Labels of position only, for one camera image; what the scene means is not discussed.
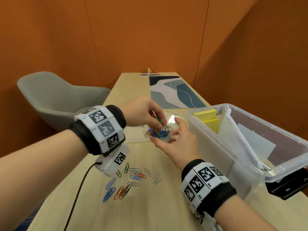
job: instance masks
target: wooden table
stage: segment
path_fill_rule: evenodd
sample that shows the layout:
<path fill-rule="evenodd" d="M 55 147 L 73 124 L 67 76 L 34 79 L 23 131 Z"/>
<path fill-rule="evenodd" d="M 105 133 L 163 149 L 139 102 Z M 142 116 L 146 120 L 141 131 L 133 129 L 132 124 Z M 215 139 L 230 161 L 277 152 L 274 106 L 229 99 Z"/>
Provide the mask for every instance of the wooden table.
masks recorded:
<path fill-rule="evenodd" d="M 141 95 L 150 95 L 148 77 L 140 77 L 139 74 L 122 73 L 104 105 L 119 105 Z M 186 116 L 187 110 L 171 111 Z M 181 173 L 171 160 L 151 142 L 128 143 L 128 146 L 131 153 L 120 167 L 122 177 L 118 178 L 115 175 L 116 181 L 113 185 L 116 191 L 128 181 L 129 173 L 124 174 L 126 163 L 129 163 L 130 167 L 140 167 L 142 170 L 146 167 L 153 175 L 159 171 L 162 181 L 152 187 L 149 178 L 142 179 L 141 185 L 131 187 L 122 200 L 115 201 L 112 196 L 103 203 L 105 186 L 113 177 L 107 177 L 95 168 L 91 169 L 67 230 L 202 230 L 187 207 L 180 191 Z M 88 155 L 48 196 L 29 231 L 64 229 L 80 182 L 96 158 L 97 156 Z M 308 198 L 301 192 L 283 201 L 268 194 L 264 183 L 260 183 L 245 201 L 280 231 L 302 231 L 308 228 Z"/>

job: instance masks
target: human hand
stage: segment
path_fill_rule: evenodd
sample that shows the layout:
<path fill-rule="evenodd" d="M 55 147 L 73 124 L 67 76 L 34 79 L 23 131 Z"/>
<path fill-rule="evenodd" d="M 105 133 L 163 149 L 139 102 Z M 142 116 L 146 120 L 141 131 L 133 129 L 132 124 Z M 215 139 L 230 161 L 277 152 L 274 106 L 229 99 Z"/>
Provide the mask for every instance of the human hand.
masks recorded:
<path fill-rule="evenodd" d="M 147 96 L 139 97 L 118 107 L 123 112 L 127 126 L 148 125 L 160 130 L 163 128 L 163 125 L 167 125 L 163 110 Z M 163 125 L 150 115 L 152 111 L 161 118 Z"/>
<path fill-rule="evenodd" d="M 200 159 L 197 137 L 193 135 L 181 118 L 174 118 L 179 128 L 172 131 L 172 138 L 168 143 L 159 138 L 151 137 L 150 140 L 160 150 L 166 153 L 180 171 L 194 159 Z"/>

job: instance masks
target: small plastic box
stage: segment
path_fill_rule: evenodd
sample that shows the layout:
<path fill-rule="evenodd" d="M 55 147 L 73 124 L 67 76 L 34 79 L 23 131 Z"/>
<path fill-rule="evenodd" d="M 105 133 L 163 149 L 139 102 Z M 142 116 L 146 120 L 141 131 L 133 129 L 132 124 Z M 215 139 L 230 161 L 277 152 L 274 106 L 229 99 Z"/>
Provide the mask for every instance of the small plastic box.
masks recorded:
<path fill-rule="evenodd" d="M 256 152 L 259 159 L 268 166 L 267 171 L 260 170 L 247 159 L 239 157 L 239 152 L 224 144 L 224 141 L 216 133 L 193 115 L 195 112 L 214 108 L 218 112 L 216 118 L 220 119 L 227 105 L 232 110 L 230 115 L 235 123 L 247 130 L 249 135 L 253 137 L 250 141 L 256 140 L 256 143 L 258 143 L 261 139 L 269 143 L 271 150 L 267 158 L 258 155 Z M 189 110 L 187 117 L 189 130 L 197 136 L 202 159 L 211 162 L 226 175 L 241 198 L 245 198 L 252 186 L 260 181 L 279 182 L 283 177 L 308 165 L 308 142 L 306 140 L 232 104 L 220 104 Z"/>

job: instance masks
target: paper clip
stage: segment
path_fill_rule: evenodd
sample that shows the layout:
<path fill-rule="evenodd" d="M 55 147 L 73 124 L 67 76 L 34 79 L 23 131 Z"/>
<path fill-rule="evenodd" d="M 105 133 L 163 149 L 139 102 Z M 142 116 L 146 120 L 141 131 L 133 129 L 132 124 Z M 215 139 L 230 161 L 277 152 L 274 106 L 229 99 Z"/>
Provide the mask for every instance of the paper clip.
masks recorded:
<path fill-rule="evenodd" d="M 116 178 L 112 179 L 112 180 L 108 183 L 108 185 L 105 187 L 105 189 L 108 190 L 108 189 L 112 186 L 112 184 L 113 184 L 115 181 L 116 181 Z"/>
<path fill-rule="evenodd" d="M 134 170 L 134 171 L 130 171 L 129 173 L 130 173 L 130 174 L 135 174 L 135 173 L 141 173 L 141 171 L 140 171 L 140 170 L 139 170 L 139 171 Z"/>
<path fill-rule="evenodd" d="M 127 173 L 127 172 L 128 172 L 128 169 L 129 169 L 129 163 L 126 164 L 124 173 Z"/>
<path fill-rule="evenodd" d="M 130 175 L 129 178 L 139 180 L 139 181 L 142 179 L 141 177 L 138 177 L 138 176 L 135 176 L 135 175 Z"/>
<path fill-rule="evenodd" d="M 129 181 L 129 182 L 127 183 L 127 185 L 130 185 L 130 186 L 140 186 L 140 183 Z"/>
<path fill-rule="evenodd" d="M 130 186 L 130 187 L 128 188 L 128 190 L 125 192 L 125 194 L 124 194 L 123 196 L 127 195 L 127 193 L 129 192 L 129 190 L 131 189 L 131 187 L 132 187 L 132 186 Z"/>
<path fill-rule="evenodd" d="M 149 177 L 152 177 L 152 174 L 150 173 L 150 171 L 147 168 L 144 168 L 144 171 L 147 173 L 147 175 L 149 175 Z"/>
<path fill-rule="evenodd" d="M 152 186 L 156 186 L 159 182 L 161 181 L 161 177 L 156 179 L 153 183 L 152 183 Z"/>
<path fill-rule="evenodd" d="M 119 170 L 117 170 L 116 174 L 117 174 L 118 177 L 122 177 L 122 175 L 121 175 Z"/>
<path fill-rule="evenodd" d="M 135 175 L 141 178 L 147 178 L 147 175 L 144 175 L 142 173 L 135 173 Z"/>
<path fill-rule="evenodd" d="M 120 194 L 122 194 L 123 192 L 123 189 L 124 189 L 124 186 L 121 186 L 120 189 L 117 191 L 116 195 L 114 196 L 114 200 L 117 200 L 118 197 L 120 196 Z"/>
<path fill-rule="evenodd" d="M 125 186 L 125 188 L 122 190 L 121 195 L 119 196 L 119 199 L 122 199 L 124 197 L 124 194 L 126 193 L 128 187 L 129 187 L 129 185 Z"/>
<path fill-rule="evenodd" d="M 105 202 L 111 197 L 111 195 L 114 193 L 114 191 L 115 191 L 115 187 L 111 187 L 111 188 L 107 191 L 107 193 L 106 193 L 106 195 L 105 195 L 105 197 L 104 197 L 103 203 L 105 203 Z"/>
<path fill-rule="evenodd" d="M 160 176 L 160 172 L 158 172 L 157 174 L 155 174 L 155 176 L 152 178 L 152 181 L 155 181 L 159 176 Z"/>

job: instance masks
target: sticky note pad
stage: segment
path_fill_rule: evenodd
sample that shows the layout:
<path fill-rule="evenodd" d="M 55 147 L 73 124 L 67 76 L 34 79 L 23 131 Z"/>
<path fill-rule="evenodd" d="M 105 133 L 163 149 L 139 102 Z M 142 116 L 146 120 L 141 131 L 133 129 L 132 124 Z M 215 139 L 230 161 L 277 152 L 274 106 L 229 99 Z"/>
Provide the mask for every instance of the sticky note pad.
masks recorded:
<path fill-rule="evenodd" d="M 216 109 L 210 109 L 203 112 L 194 113 L 194 116 L 198 118 L 200 121 L 204 122 L 206 120 L 215 118 L 216 114 L 217 114 Z"/>
<path fill-rule="evenodd" d="M 203 123 L 217 134 L 218 129 L 219 129 L 219 119 L 218 118 L 206 120 Z"/>

